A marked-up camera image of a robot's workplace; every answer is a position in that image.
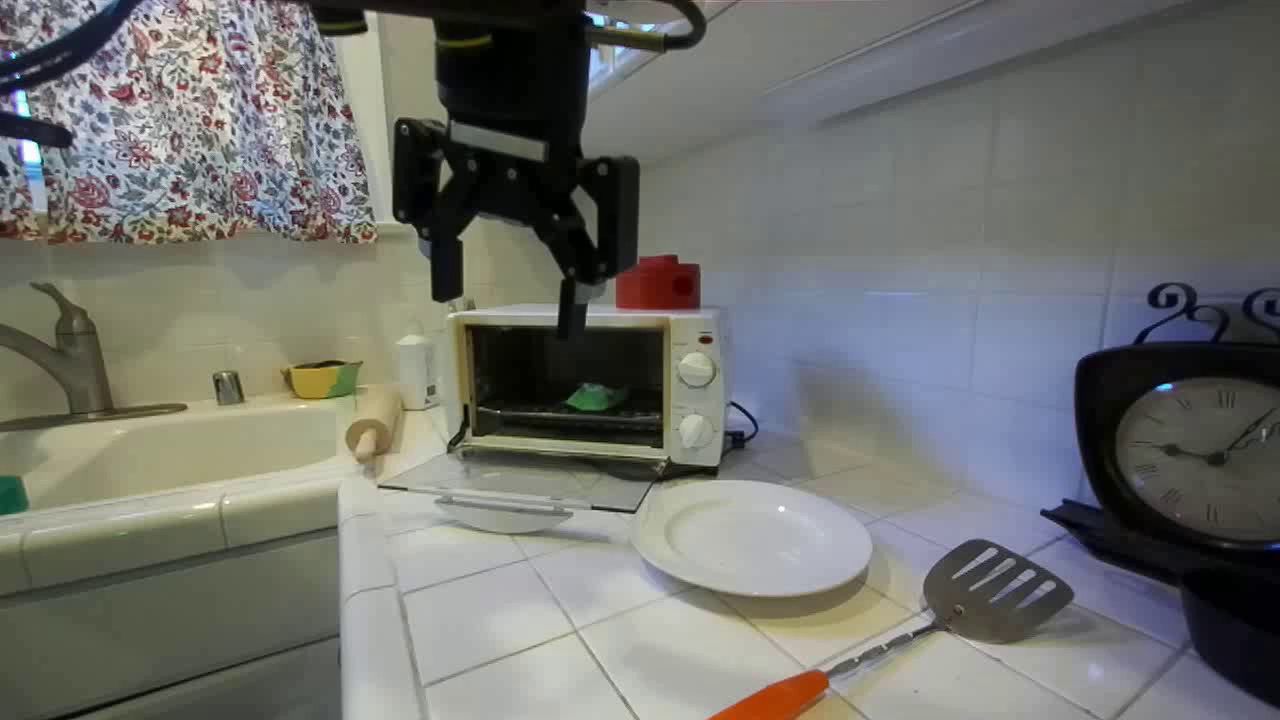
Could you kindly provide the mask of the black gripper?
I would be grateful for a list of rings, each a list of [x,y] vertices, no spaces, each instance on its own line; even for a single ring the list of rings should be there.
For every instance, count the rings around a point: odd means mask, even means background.
[[[577,338],[586,321],[581,284],[637,263],[639,163],[630,156],[548,163],[465,145],[439,119],[395,119],[392,217],[415,227],[431,261],[434,304],[465,291],[458,236],[476,217],[530,227],[564,273],[554,337]]]

